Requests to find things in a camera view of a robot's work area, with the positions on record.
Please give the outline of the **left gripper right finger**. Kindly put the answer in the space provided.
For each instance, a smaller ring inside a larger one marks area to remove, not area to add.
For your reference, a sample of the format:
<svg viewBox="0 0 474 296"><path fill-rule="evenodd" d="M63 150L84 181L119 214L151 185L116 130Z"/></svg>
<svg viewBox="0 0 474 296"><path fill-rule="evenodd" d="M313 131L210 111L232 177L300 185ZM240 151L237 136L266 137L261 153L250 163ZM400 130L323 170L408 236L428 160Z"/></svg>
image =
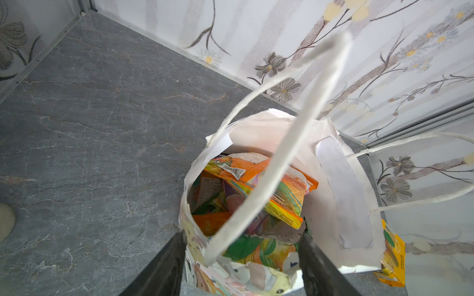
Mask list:
<svg viewBox="0 0 474 296"><path fill-rule="evenodd" d="M299 240L298 255L307 296L361 296L307 233Z"/></svg>

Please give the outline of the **orange Savoria snack packet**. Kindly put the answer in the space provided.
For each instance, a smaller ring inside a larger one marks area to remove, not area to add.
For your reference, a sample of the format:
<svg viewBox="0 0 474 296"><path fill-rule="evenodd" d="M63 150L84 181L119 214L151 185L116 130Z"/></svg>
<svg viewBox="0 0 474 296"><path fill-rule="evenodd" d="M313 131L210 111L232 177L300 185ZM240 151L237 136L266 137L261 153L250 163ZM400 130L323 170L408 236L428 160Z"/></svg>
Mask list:
<svg viewBox="0 0 474 296"><path fill-rule="evenodd" d="M222 191L222 181L213 174L203 171L193 183L192 189L194 209L197 209Z"/></svg>

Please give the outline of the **white paper gift bag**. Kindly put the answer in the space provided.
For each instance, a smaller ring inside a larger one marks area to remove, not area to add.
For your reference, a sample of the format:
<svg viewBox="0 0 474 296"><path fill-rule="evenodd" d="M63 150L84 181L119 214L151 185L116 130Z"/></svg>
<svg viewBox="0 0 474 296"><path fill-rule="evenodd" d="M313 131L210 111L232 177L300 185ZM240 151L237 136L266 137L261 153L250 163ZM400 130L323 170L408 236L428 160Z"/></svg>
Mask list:
<svg viewBox="0 0 474 296"><path fill-rule="evenodd" d="M359 156L341 139L329 120L317 120L348 60L353 45L349 32L339 32L313 51L274 76L242 99L224 119L219 129L207 137L206 148L191 164L181 198L180 227L185 231L186 282L197 286L205 278L209 291L222 296L284 296L304 288L300 265L287 271L254 268L252 264L232 263L222 252L235 242L245 227L269 201L267 193L249 198L237 216L226 222L212 239L206 239L191 218L188 195L191 185L207 161L225 151L256 150L272 155L271 173L295 166L318 182L303 212L309 235L343 275L376 270L384 250L380 207ZM263 91L298 73L320 56L328 62L311 89L298 116L269 109L237 120L238 113Z"/></svg>

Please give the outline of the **orange chips packet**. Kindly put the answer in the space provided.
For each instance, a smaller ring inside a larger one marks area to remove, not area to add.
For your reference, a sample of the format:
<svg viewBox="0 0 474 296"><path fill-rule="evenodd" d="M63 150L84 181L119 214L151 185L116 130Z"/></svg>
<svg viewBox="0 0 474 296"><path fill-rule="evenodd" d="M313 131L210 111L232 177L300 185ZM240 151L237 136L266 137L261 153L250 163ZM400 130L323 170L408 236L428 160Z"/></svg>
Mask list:
<svg viewBox="0 0 474 296"><path fill-rule="evenodd" d="M201 232L205 236L211 237L215 235L221 227L223 227L231 216L232 214L230 212L217 212L193 215L193 219L199 226Z"/></svg>

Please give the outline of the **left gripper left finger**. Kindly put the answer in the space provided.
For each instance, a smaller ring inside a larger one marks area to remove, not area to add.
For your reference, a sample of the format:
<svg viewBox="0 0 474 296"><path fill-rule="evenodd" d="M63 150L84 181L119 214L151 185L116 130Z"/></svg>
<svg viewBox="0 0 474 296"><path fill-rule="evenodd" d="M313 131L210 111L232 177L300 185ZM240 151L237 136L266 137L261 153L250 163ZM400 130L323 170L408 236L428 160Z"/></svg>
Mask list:
<svg viewBox="0 0 474 296"><path fill-rule="evenodd" d="M120 296L178 296L186 245L185 232L176 233Z"/></svg>

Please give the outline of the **purple Fox's berries candy bag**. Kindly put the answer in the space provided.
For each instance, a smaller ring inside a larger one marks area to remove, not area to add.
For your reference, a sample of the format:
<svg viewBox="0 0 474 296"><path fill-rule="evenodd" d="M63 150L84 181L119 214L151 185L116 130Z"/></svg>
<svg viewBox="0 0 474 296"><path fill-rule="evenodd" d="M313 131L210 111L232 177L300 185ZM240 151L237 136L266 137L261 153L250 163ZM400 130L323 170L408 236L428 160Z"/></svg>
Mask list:
<svg viewBox="0 0 474 296"><path fill-rule="evenodd" d="M226 205L228 211L233 215L240 205L245 201L245 196L235 190L225 180L222 181L223 192L225 195ZM258 235L264 232L264 222L268 214L261 211L257 217L246 228L244 234Z"/></svg>

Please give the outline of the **small orange snack packet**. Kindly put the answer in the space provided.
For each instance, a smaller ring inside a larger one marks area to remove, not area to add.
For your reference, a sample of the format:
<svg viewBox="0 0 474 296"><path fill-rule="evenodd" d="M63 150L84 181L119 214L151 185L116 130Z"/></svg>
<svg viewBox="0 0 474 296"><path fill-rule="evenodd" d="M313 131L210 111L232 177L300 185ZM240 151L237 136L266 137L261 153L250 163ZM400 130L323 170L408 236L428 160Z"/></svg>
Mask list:
<svg viewBox="0 0 474 296"><path fill-rule="evenodd" d="M209 161L204 171L224 180L244 197L259 197L266 192L269 201L264 212L288 226L302 225L304 198L318 188L318 181L301 170L287 166L268 179L265 174L271 158L256 152L241 152L218 156Z"/></svg>

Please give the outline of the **green Fox's spring tea bag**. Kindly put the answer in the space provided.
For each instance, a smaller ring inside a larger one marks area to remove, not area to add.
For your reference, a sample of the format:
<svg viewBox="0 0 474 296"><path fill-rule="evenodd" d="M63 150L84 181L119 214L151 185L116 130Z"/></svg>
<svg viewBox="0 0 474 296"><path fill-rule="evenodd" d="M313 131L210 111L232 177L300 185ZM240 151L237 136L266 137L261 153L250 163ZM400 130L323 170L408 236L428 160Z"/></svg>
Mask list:
<svg viewBox="0 0 474 296"><path fill-rule="evenodd" d="M192 216L217 212L228 212L223 191L194 210ZM262 234L249 235L244 232L227 247L223 256L237 263L252 262L279 271L287 271L299 265L297 252L301 234L284 222L268 214Z"/></svg>

